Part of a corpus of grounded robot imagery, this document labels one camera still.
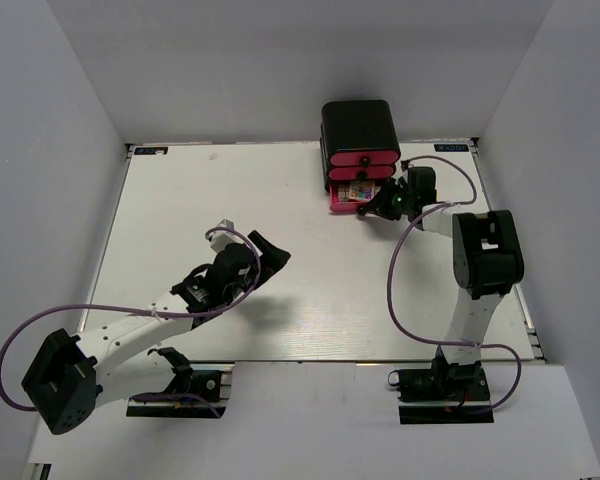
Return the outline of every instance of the black label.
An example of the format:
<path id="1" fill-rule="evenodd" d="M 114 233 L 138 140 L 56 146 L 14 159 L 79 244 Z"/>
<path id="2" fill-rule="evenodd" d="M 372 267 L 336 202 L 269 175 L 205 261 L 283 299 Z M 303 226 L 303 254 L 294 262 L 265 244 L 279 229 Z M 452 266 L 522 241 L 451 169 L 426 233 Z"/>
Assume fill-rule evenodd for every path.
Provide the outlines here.
<path id="1" fill-rule="evenodd" d="M 433 145 L 436 152 L 468 152 L 469 145 L 463 143 L 436 143 Z"/>
<path id="2" fill-rule="evenodd" d="M 134 155 L 166 155 L 169 147 L 137 147 Z"/>

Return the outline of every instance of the gray wall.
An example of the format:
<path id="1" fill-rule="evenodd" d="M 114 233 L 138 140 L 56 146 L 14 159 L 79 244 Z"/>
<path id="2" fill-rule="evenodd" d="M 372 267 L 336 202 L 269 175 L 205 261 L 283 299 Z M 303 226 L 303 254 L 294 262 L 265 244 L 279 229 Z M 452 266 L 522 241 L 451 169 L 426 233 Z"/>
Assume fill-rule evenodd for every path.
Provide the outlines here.
<path id="1" fill-rule="evenodd" d="M 480 135 L 552 0 L 49 0 L 127 142 L 307 140 L 383 97 L 403 139 Z"/>
<path id="2" fill-rule="evenodd" d="M 33 313 L 84 300 L 124 146 L 44 0 L 0 0 L 0 346 Z M 42 338 L 8 357 L 10 393 Z M 0 402 L 0 479 L 19 479 L 37 416 Z"/>
<path id="3" fill-rule="evenodd" d="M 488 193 L 516 217 L 524 291 L 600 460 L 600 0 L 556 0 L 482 139 Z"/>

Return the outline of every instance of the purple cable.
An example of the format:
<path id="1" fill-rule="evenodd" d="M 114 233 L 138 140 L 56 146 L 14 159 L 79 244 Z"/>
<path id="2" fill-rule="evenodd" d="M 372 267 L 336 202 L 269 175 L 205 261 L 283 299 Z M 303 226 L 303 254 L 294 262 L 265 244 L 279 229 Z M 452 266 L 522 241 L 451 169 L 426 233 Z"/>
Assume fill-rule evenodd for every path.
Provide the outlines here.
<path id="1" fill-rule="evenodd" d="M 389 308 L 389 316 L 391 317 L 393 324 L 396 326 L 396 328 L 398 330 L 400 330 L 400 332 L 405 334 L 410 339 L 415 340 L 416 342 L 424 343 L 427 345 L 442 345 L 442 346 L 449 346 L 449 347 L 476 347 L 476 346 L 479 346 L 480 348 L 483 348 L 483 349 L 502 348 L 504 350 L 507 350 L 508 352 L 510 352 L 513 355 L 513 357 L 516 360 L 516 365 L 517 365 L 516 378 L 513 381 L 513 385 L 511 386 L 509 391 L 496 403 L 494 403 L 493 405 L 491 405 L 488 408 L 484 408 L 484 409 L 473 412 L 473 413 L 484 413 L 484 412 L 493 410 L 493 409 L 499 407 L 500 405 L 502 405 L 503 403 L 505 403 L 507 400 L 509 400 L 509 398 L 511 398 L 511 396 L 515 392 L 516 388 L 518 388 L 518 384 L 520 383 L 520 378 L 522 376 L 522 360 L 521 360 L 520 356 L 518 355 L 518 353 L 513 348 L 509 347 L 508 345 L 504 345 L 501 343 L 489 343 L 489 344 L 484 344 L 484 345 L 476 345 L 471 342 L 452 342 L 452 341 L 447 341 L 447 340 L 431 340 L 429 338 L 421 337 L 419 335 L 411 333 L 409 330 L 404 328 L 402 326 L 402 324 L 400 324 L 400 321 L 398 320 L 395 310 L 393 308 L 393 294 L 392 294 L 393 273 L 396 268 L 396 261 L 398 259 L 398 253 L 400 253 L 400 249 L 402 248 L 402 245 L 404 244 L 405 240 L 407 239 L 407 237 L 409 236 L 411 231 L 415 228 L 416 225 L 418 225 L 422 221 L 423 218 L 425 218 L 427 215 L 432 214 L 433 212 L 436 212 L 438 210 L 442 210 L 445 208 L 449 208 L 454 205 L 470 205 L 472 203 L 475 203 L 476 200 L 478 199 L 478 191 L 476 189 L 475 184 L 473 183 L 473 180 L 471 180 L 471 177 L 469 176 L 469 174 L 467 174 L 467 172 L 465 172 L 459 166 L 451 163 L 449 160 L 442 158 L 442 157 L 436 157 L 434 155 L 421 155 L 418 157 L 409 158 L 408 160 L 406 160 L 406 162 L 420 160 L 423 158 L 432 158 L 434 160 L 440 160 L 440 161 L 452 166 L 453 168 L 458 170 L 460 173 L 462 173 L 462 175 L 469 181 L 469 184 L 471 185 L 471 190 L 473 191 L 473 198 L 471 200 L 457 202 L 455 204 L 449 203 L 449 202 L 437 204 L 434 207 L 432 207 L 430 210 L 427 210 L 426 212 L 423 212 L 420 215 L 418 215 L 411 223 L 409 223 L 409 225 L 407 226 L 407 229 L 404 231 L 404 233 L 398 240 L 398 243 L 396 244 L 396 248 L 393 250 L 393 254 L 391 255 L 391 261 L 389 262 L 389 272 L 387 275 L 387 307 Z"/>
<path id="2" fill-rule="evenodd" d="M 240 303 L 242 303 L 244 301 L 244 299 L 247 298 L 251 294 L 251 292 L 253 292 L 255 286 L 258 284 L 258 280 L 260 279 L 260 270 L 262 269 L 262 265 L 260 264 L 260 257 L 258 256 L 258 250 L 256 249 L 255 245 L 253 245 L 253 243 L 251 243 L 251 240 L 249 240 L 245 235 L 243 235 L 231 228 L 214 227 L 211 230 L 207 231 L 207 233 L 205 235 L 209 235 L 210 233 L 214 233 L 214 232 L 228 232 L 232 235 L 235 235 L 240 240 L 242 240 L 247 247 L 249 247 L 249 249 L 253 252 L 253 255 L 255 256 L 255 259 L 256 259 L 256 266 L 257 266 L 258 270 L 256 272 L 256 277 L 253 281 L 253 284 L 251 285 L 251 287 L 249 287 L 249 289 L 246 292 L 244 292 L 243 295 L 238 297 L 234 302 L 230 303 L 226 307 L 222 307 L 222 308 L 218 308 L 216 310 L 211 310 L 209 312 L 202 312 L 202 313 L 154 312 L 153 310 L 147 310 L 147 309 L 143 309 L 143 308 L 118 307 L 115 305 L 96 305 L 96 304 L 91 304 L 91 303 L 74 303 L 74 304 L 69 304 L 69 305 L 59 305 L 57 307 L 53 307 L 53 308 L 44 310 L 40 313 L 35 314 L 33 317 L 28 319 L 26 322 L 24 322 L 18 328 L 16 328 L 13 331 L 13 333 L 11 335 L 9 335 L 7 340 L 4 342 L 4 344 L 2 345 L 2 348 L 0 348 L 0 398 L 7 405 L 9 405 L 11 408 L 14 408 L 16 410 L 20 410 L 22 412 L 37 411 L 35 407 L 21 405 L 21 404 L 15 402 L 14 400 L 12 400 L 11 397 L 9 397 L 9 395 L 7 394 L 7 391 L 4 388 L 4 384 L 2 382 L 2 366 L 4 364 L 4 359 L 5 359 L 5 356 L 7 355 L 7 351 L 9 350 L 9 347 L 11 346 L 13 341 L 16 339 L 16 337 L 18 335 L 20 335 L 20 333 L 22 333 L 22 331 L 25 328 L 27 328 L 29 325 L 40 320 L 43 317 L 46 317 L 47 315 L 51 315 L 52 313 L 66 312 L 68 310 L 99 310 L 99 311 L 105 311 L 105 312 L 128 313 L 128 314 L 136 315 L 139 317 L 150 317 L 153 315 L 157 315 L 159 317 L 165 317 L 165 318 L 166 317 L 168 317 L 168 318 L 207 318 L 207 317 L 211 317 L 211 316 L 220 315 L 228 310 L 231 310 L 233 307 L 239 305 Z M 160 393 L 156 393 L 156 394 L 152 394 L 152 395 L 156 395 L 156 396 L 164 395 L 163 398 L 165 400 L 168 400 L 169 398 L 167 398 L 167 397 L 170 396 L 168 394 L 160 394 Z"/>
<path id="3" fill-rule="evenodd" d="M 216 407 L 214 407 L 211 402 L 195 393 L 141 393 L 131 397 L 131 400 L 136 402 L 159 402 L 161 400 L 178 400 L 180 398 L 190 398 L 191 400 L 203 403 L 209 407 L 209 410 L 211 410 L 211 413 L 213 413 L 216 418 L 220 418 L 220 413 L 216 410 Z"/>

